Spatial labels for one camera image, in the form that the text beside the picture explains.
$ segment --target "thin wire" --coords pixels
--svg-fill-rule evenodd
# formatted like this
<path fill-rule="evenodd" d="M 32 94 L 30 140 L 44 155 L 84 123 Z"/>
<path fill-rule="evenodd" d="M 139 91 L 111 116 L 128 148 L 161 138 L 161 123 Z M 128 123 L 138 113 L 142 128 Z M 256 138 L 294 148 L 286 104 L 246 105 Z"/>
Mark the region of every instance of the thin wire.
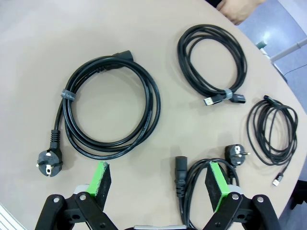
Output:
<path fill-rule="evenodd" d="M 295 70 L 297 70 L 297 69 L 300 69 L 300 68 L 302 68 L 302 67 L 305 67 L 305 66 L 307 66 L 307 64 L 304 64 L 303 66 L 297 67 L 296 69 L 293 69 L 293 70 L 291 70 L 291 71 L 289 71 L 289 72 L 286 72 L 286 73 L 284 74 L 284 76 L 286 76 L 288 73 L 291 73 L 291 72 L 293 72 L 293 71 L 295 71 Z"/>

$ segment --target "table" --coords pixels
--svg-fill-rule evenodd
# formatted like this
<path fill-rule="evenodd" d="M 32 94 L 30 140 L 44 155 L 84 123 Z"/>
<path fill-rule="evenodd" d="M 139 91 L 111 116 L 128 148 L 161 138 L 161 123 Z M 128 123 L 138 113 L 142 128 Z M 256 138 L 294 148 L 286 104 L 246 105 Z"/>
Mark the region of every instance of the table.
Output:
<path fill-rule="evenodd" d="M 155 79 L 162 98 L 161 118 L 152 135 L 127 155 L 110 161 L 112 185 L 105 212 L 119 229 L 133 225 L 181 224 L 174 184 L 175 156 L 189 163 L 222 157 L 224 147 L 251 147 L 246 117 L 264 94 L 293 107 L 299 115 L 298 147 L 278 187 L 281 169 L 251 154 L 237 169 L 247 197 L 266 194 L 279 216 L 304 163 L 306 114 L 287 84 L 257 48 L 224 16 L 202 0 L 70 0 L 7 2 L 1 22 L 1 202 L 27 229 L 34 229 L 50 194 L 69 197 L 89 183 L 97 161 L 77 153 L 62 124 L 63 170 L 46 178 L 35 167 L 49 145 L 60 93 L 69 76 L 86 61 L 130 50 Z M 176 46 L 189 27 L 215 24 L 232 33 L 248 60 L 237 93 L 246 104 L 205 106 L 184 79 Z M 212 84 L 226 88 L 236 75 L 230 53 L 215 41 L 197 45 L 193 62 Z M 97 140 L 124 137 L 140 119 L 141 83 L 127 69 L 95 75 L 77 95 L 74 110 L 83 130 Z M 204 175 L 192 201 L 191 218 L 203 228 L 213 214 Z M 242 229 L 234 224 L 231 229 Z"/>

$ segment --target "floor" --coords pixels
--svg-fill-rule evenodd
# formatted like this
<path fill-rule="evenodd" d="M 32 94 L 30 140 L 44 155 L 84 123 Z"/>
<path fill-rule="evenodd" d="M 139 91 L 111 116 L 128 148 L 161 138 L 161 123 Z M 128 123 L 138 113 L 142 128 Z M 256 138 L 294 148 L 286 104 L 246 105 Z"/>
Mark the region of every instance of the floor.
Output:
<path fill-rule="evenodd" d="M 298 24 L 300 22 L 295 21 L 289 14 L 289 12 L 293 13 L 293 9 L 288 12 L 280 2 L 286 7 L 286 4 L 284 4 L 285 0 L 267 0 L 238 26 L 253 43 L 257 44 L 265 40 L 267 46 L 264 50 L 270 57 L 307 37 L 302 29 L 305 25 L 302 25 L 301 28 Z M 302 104 L 305 112 L 307 112 L 307 66 L 289 72 L 307 64 L 307 46 L 276 61 L 275 64 L 281 73 L 284 74 L 289 87 Z M 307 181 L 307 161 L 305 161 L 300 180 Z M 294 210 L 290 210 L 290 202 L 279 219 L 282 229 L 307 230 L 307 204 L 298 205 Z"/>

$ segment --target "person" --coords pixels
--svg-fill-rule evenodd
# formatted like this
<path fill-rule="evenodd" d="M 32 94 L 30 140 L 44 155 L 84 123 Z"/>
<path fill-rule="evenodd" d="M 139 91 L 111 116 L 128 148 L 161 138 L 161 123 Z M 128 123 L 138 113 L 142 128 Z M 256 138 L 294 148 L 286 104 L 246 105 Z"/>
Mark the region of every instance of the person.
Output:
<path fill-rule="evenodd" d="M 265 0 L 207 0 L 207 2 L 233 24 L 239 25 Z"/>

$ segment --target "metal screw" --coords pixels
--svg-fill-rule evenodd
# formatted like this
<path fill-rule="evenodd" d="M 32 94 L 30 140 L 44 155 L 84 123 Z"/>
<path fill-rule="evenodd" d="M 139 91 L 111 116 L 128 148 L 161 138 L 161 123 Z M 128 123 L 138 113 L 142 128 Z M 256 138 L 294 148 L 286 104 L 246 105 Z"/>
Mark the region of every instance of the metal screw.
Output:
<path fill-rule="evenodd" d="M 238 200 L 238 199 L 239 199 L 239 196 L 238 196 L 237 194 L 233 194 L 231 197 L 232 197 L 234 200 Z"/>
<path fill-rule="evenodd" d="M 80 200 L 85 200 L 86 199 L 86 196 L 85 195 L 81 195 L 80 196 Z"/>
<path fill-rule="evenodd" d="M 263 198 L 262 198 L 261 196 L 258 196 L 258 197 L 257 197 L 257 200 L 258 200 L 259 203 L 262 203 L 262 202 L 263 202 Z"/>

